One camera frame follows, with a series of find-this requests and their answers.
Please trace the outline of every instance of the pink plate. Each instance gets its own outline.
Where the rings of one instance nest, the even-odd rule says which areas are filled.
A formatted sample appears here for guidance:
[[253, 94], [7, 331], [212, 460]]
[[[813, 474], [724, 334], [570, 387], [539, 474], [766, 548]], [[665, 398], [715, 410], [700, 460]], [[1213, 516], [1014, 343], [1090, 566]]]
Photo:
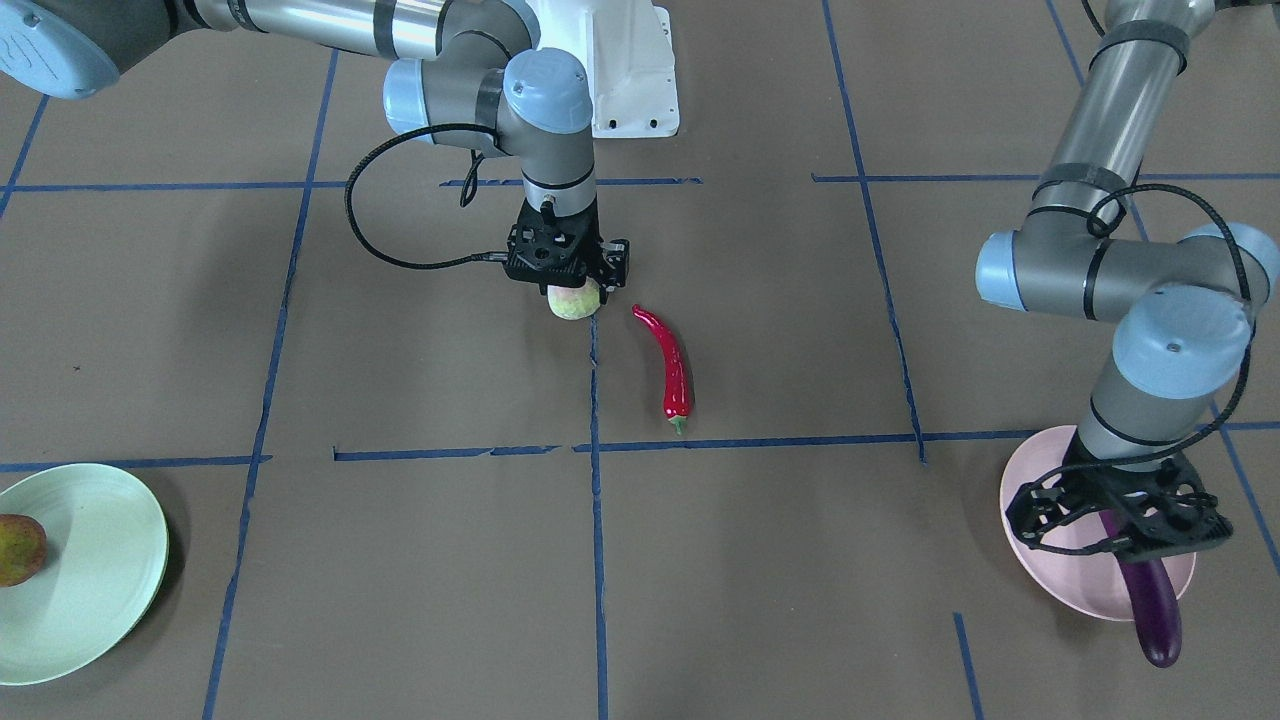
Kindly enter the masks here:
[[[1005, 477], [1000, 482], [1000, 521], [1005, 527], [1005, 537], [1012, 546], [1018, 561], [1051, 596], [1085, 615], [1132, 623], [1133, 607], [1129, 605], [1129, 592], [1124, 587], [1124, 578], [1115, 557], [1111, 555], [1073, 557], [1032, 550], [1014, 537], [1009, 529], [1009, 519], [1005, 518], [1005, 507], [1023, 483], [1029, 483], [1062, 464], [1062, 455], [1073, 434], [1075, 425], [1060, 425], [1036, 433], [1018, 446], [1005, 465]], [[1044, 536], [1044, 542], [1061, 547], [1084, 547], [1105, 536], [1102, 520], [1093, 514], [1048, 533]], [[1165, 570], [1178, 597], [1183, 597], [1196, 570], [1196, 553], [1166, 557]]]

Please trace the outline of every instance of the chili pepper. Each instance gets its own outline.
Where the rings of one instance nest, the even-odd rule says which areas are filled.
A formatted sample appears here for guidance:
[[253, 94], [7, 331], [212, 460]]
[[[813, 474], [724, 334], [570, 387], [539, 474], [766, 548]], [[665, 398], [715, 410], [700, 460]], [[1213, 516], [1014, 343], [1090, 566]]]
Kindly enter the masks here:
[[676, 425], [676, 434], [685, 434], [685, 420], [689, 419], [691, 404], [689, 400], [689, 377], [685, 374], [685, 357], [680, 352], [676, 334], [660, 319], [639, 305], [631, 306], [631, 314], [640, 319], [662, 346], [667, 363], [667, 392], [662, 400], [662, 410], [667, 421]]

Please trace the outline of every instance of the light green plate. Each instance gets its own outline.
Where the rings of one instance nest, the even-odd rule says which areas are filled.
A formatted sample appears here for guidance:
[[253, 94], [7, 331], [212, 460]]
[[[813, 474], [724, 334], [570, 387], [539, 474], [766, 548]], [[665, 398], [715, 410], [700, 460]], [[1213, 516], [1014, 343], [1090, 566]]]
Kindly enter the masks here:
[[99, 659], [155, 600], [169, 556], [164, 514], [137, 478], [64, 465], [0, 493], [0, 514], [45, 527], [49, 560], [0, 588], [0, 685], [60, 678]]

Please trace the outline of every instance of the robotic arm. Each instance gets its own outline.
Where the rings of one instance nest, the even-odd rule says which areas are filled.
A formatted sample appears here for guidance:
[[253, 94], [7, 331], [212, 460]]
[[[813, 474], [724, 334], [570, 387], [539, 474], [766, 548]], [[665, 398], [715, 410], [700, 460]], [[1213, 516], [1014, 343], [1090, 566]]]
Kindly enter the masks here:
[[588, 70], [564, 50], [534, 50], [541, 28], [525, 0], [0, 0], [0, 69], [55, 97], [90, 97], [198, 28], [394, 60], [384, 86], [393, 128], [461, 126], [422, 140], [520, 158], [525, 201], [507, 251], [481, 259], [543, 293], [590, 278], [604, 302], [626, 284], [627, 241], [599, 234]]
[[1119, 322], [1064, 468], [1023, 484], [1006, 516], [1023, 543], [1065, 551], [1042, 543], [1044, 534], [1110, 511], [1121, 532], [1070, 553], [1139, 562], [1231, 536], [1181, 450], [1207, 434], [1192, 430], [1238, 370], [1243, 389], [1280, 250], [1254, 228], [1224, 223], [1207, 204], [1213, 224], [1176, 245], [1110, 237], [1121, 196], [1142, 188], [1130, 186], [1190, 38], [1216, 8], [1212, 0], [1114, 0], [1107, 10], [1108, 31], [1030, 213], [1021, 229], [986, 242], [977, 284], [984, 300], [1014, 310]]

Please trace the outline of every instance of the eggplant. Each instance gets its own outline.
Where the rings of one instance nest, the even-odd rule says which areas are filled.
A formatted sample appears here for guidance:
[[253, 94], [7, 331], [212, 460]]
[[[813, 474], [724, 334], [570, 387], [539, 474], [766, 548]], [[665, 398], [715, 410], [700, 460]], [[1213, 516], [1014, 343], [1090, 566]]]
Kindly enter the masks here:
[[[1107, 536], [1120, 534], [1121, 524], [1110, 510], [1098, 514]], [[1147, 661], [1156, 667], [1178, 662], [1183, 652], [1183, 618], [1165, 564], [1157, 560], [1120, 562], [1120, 574], [1133, 605], [1133, 625]]]

